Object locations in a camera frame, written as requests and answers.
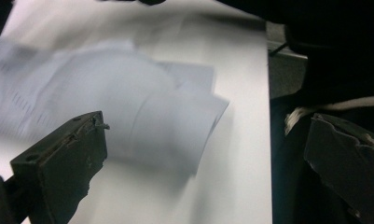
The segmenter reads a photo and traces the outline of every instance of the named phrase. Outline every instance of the stack of paper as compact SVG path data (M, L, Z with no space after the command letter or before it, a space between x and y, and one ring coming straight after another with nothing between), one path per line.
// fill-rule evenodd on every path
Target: stack of paper
M157 63L131 43L39 51L0 40L0 134L37 141L102 110L110 158L196 174L228 102L210 67Z

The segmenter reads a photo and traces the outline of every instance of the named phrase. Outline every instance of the blurred paper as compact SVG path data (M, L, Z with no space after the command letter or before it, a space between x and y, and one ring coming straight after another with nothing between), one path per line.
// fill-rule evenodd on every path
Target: blurred paper
M228 106L213 82L210 67L156 63L129 42L49 52L0 41L0 135L34 142L102 110L110 158L196 174Z

